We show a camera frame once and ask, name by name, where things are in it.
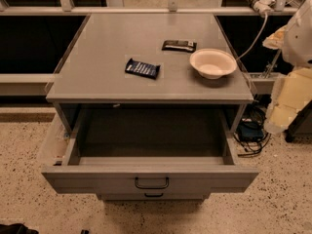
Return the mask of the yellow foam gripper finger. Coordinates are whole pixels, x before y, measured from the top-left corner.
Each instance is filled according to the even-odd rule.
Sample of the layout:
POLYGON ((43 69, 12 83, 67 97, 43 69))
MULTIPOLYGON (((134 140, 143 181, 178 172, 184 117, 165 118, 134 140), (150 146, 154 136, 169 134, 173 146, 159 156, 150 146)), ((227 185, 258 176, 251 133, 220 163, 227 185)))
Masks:
POLYGON ((281 49, 283 60, 293 66, 288 75, 275 81, 266 111, 264 130, 279 134, 312 99, 312 29, 283 26, 266 37, 262 45, 281 49))

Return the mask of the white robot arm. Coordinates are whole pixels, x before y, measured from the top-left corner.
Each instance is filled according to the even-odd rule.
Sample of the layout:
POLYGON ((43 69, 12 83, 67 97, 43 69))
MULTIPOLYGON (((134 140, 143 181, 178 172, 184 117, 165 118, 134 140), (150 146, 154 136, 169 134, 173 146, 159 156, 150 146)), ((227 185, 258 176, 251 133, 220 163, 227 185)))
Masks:
POLYGON ((283 60, 293 66, 288 75, 276 79, 266 111, 264 130, 279 134, 312 100, 312 0, 306 0, 289 22, 262 45, 280 49, 283 60))

